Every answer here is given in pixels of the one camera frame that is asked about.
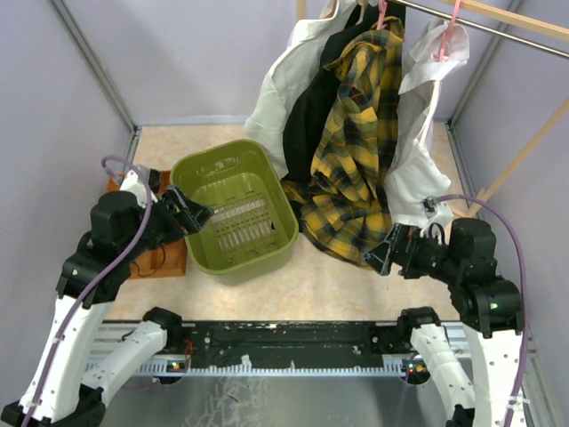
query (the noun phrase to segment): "laundry basket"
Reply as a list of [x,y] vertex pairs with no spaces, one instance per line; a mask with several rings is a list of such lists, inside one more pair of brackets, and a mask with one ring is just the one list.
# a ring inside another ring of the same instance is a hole
[[200,270],[236,284],[290,259],[299,225],[256,142],[232,141],[187,156],[172,169],[172,183],[215,210],[206,226],[187,238]]

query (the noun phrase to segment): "white wall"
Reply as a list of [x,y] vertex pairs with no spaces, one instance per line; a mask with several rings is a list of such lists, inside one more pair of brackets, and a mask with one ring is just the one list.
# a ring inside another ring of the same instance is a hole
[[[453,9],[437,0],[416,1],[442,12]],[[308,17],[316,18],[326,3],[309,0]],[[486,3],[507,7],[510,0]],[[296,19],[293,0],[66,4],[139,125],[243,121],[254,108],[262,78],[285,49]],[[461,16],[495,26],[472,13]],[[431,19],[407,11],[406,49]],[[445,81],[438,118],[452,115],[490,41],[478,30],[468,32],[471,61]]]
[[[566,0],[525,2],[520,11],[557,25],[569,23]],[[516,35],[569,51],[569,44],[526,31]],[[458,123],[460,147],[475,190],[487,188],[569,96],[569,60],[504,42]],[[520,235],[529,277],[528,318],[538,352],[569,425],[569,115],[491,199]],[[493,220],[503,274],[518,281],[510,238]]]
[[61,264],[129,133],[48,2],[0,3],[0,407],[41,356]]

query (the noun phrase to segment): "yellow plaid shirt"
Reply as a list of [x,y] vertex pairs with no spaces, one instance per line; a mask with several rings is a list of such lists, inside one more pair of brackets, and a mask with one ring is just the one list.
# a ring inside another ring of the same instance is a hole
[[289,200],[303,204],[300,223],[312,243],[360,267],[391,228],[381,185],[397,144],[404,29],[397,18],[385,23],[387,29],[358,36],[326,65],[341,85],[312,160],[312,181],[283,181]]

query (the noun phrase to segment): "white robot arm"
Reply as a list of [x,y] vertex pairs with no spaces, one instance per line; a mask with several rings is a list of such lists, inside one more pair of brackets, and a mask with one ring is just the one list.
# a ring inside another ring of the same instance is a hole
[[110,400],[145,360],[180,345],[181,317],[154,308],[113,353],[84,372],[94,335],[119,287],[130,277],[131,262],[149,249],[198,232],[213,215],[212,209],[189,200],[173,186],[161,198],[151,196],[148,225],[138,243],[82,300],[60,335],[78,295],[139,232],[148,203],[147,186],[138,173],[130,171],[121,190],[105,194],[92,209],[91,231],[63,264],[52,328],[39,366],[20,401],[4,408],[2,421],[24,427],[96,427]]
[[522,399],[510,396],[524,330],[521,295],[512,282],[496,275],[496,238],[487,222],[455,220],[448,245],[442,227],[438,226],[442,242],[433,235],[436,226],[395,224],[365,259],[381,275],[388,275],[395,262],[404,278],[428,275],[449,287],[469,342],[474,384],[431,308],[404,310],[398,320],[404,340],[422,356],[443,399],[446,427],[502,426],[512,400],[516,403],[511,425],[523,426]]

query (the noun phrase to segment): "white shirt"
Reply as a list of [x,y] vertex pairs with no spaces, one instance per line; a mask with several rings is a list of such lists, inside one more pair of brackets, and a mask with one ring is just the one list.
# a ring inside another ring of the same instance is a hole
[[328,38],[344,29],[356,4],[356,0],[330,0],[321,15],[334,10],[330,18],[299,20],[286,50],[263,79],[257,105],[245,122],[245,132],[265,147],[279,178],[288,173],[283,151],[286,120],[294,102],[317,73]]
[[451,185],[429,154],[433,115],[442,80],[469,59],[469,36],[464,27],[455,25],[446,49],[448,56],[439,62],[441,38],[447,27],[448,21],[432,20],[403,59],[397,147],[383,183],[393,222],[424,226],[427,217],[421,201],[443,196]]

